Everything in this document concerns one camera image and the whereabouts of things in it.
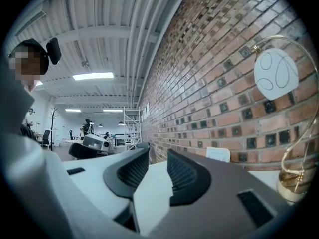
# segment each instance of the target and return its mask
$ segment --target white wall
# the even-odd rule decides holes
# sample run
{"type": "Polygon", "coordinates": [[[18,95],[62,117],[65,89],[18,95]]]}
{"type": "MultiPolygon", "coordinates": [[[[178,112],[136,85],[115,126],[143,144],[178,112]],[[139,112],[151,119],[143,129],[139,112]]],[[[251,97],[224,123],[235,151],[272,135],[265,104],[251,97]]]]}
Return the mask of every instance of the white wall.
{"type": "MultiPolygon", "coordinates": [[[[54,108],[54,99],[45,91],[33,91],[33,98],[35,99],[32,104],[33,113],[29,120],[33,122],[32,130],[36,129],[36,122],[40,123],[37,126],[36,131],[38,133],[44,133],[51,128],[51,112],[50,107],[54,108]]],[[[70,139],[69,131],[73,131],[73,136],[80,135],[80,127],[83,124],[83,119],[78,117],[78,114],[69,114],[64,109],[59,108],[55,112],[58,115],[53,123],[53,141],[57,146],[63,139],[70,139]]]]}
{"type": "Polygon", "coordinates": [[[118,125],[119,122],[123,121],[123,116],[115,118],[92,118],[94,122],[94,133],[95,134],[124,134],[124,126],[118,125]]]}

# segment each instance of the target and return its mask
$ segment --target metal scaffolding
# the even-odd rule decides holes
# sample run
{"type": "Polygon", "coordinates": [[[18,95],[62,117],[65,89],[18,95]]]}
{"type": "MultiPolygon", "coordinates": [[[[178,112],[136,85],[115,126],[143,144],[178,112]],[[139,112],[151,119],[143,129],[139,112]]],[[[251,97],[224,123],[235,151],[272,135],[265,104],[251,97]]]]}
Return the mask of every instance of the metal scaffolding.
{"type": "Polygon", "coordinates": [[[135,149],[142,142],[140,108],[124,107],[124,144],[125,150],[135,149]]]}

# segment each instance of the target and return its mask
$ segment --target ear cup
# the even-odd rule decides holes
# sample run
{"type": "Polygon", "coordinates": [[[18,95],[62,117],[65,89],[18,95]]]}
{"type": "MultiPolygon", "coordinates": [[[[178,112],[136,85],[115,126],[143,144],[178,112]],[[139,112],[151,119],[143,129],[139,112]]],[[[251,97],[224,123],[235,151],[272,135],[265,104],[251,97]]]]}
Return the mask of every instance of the ear cup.
{"type": "Polygon", "coordinates": [[[57,38],[52,38],[46,45],[50,60],[53,65],[56,65],[61,59],[61,50],[57,38]]]}

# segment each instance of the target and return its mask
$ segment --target desk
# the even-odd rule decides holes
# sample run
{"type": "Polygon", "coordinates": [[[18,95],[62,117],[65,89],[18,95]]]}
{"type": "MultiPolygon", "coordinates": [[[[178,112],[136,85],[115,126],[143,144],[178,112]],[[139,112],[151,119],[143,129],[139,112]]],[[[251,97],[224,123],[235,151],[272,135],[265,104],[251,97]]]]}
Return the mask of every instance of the desk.
{"type": "Polygon", "coordinates": [[[83,141],[82,140],[65,140],[65,142],[69,142],[69,143],[78,143],[78,144],[82,144],[83,141]]]}

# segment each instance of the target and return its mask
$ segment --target floor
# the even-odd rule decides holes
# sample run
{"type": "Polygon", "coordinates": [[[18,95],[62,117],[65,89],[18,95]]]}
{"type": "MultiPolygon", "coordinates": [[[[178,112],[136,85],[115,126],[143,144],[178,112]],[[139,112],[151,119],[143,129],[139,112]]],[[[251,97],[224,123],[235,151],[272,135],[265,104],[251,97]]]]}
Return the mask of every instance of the floor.
{"type": "Polygon", "coordinates": [[[72,157],[69,154],[69,148],[70,148],[70,146],[53,148],[53,152],[58,154],[58,156],[61,159],[61,161],[75,160],[75,157],[72,157]]]}

